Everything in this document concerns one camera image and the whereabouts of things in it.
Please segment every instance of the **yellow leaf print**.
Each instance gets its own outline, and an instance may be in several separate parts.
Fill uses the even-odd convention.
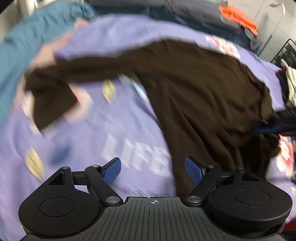
[[[44,166],[41,158],[33,147],[30,147],[25,156],[26,166],[34,177],[43,181]]]
[[[116,88],[112,80],[104,80],[102,83],[102,94],[109,104],[111,104],[111,100],[114,98],[115,93]]]

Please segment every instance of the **pink fabric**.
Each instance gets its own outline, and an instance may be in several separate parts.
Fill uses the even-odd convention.
[[[36,68],[45,68],[49,65],[56,64],[53,52],[64,47],[68,43],[69,39],[72,38],[74,32],[86,24],[87,24],[87,20],[83,18],[77,18],[74,24],[74,31],[73,30],[68,31],[62,36],[55,38],[54,40],[44,44],[40,49],[39,53],[31,61],[28,71],[31,72]],[[15,98],[12,104],[12,110],[14,110],[20,104],[24,96],[25,83],[26,83],[26,79],[23,75],[17,87]]]

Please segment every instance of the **silver screw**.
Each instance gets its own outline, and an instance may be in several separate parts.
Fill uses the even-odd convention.
[[[189,196],[187,201],[191,203],[199,203],[202,201],[202,199],[199,196]]]
[[[116,196],[110,196],[110,197],[107,197],[106,198],[106,202],[108,203],[118,203],[120,201],[120,198],[119,197],[116,197]]]

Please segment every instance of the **black circular motor housing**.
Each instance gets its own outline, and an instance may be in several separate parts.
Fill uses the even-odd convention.
[[[291,211],[292,199],[271,183],[236,170],[233,183],[215,189],[209,204],[211,217],[218,225],[232,233],[247,233],[283,223]]]
[[[75,189],[68,168],[56,172],[21,204],[19,219],[27,233],[66,237],[90,227],[99,211],[93,196]]]

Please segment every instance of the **gray ribbed plate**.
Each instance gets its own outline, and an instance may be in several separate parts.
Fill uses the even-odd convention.
[[[45,241],[27,235],[22,241]],[[108,207],[89,229],[60,241],[243,241],[218,229],[201,208],[186,207],[177,197],[130,197]],[[279,234],[260,241],[284,241]]]

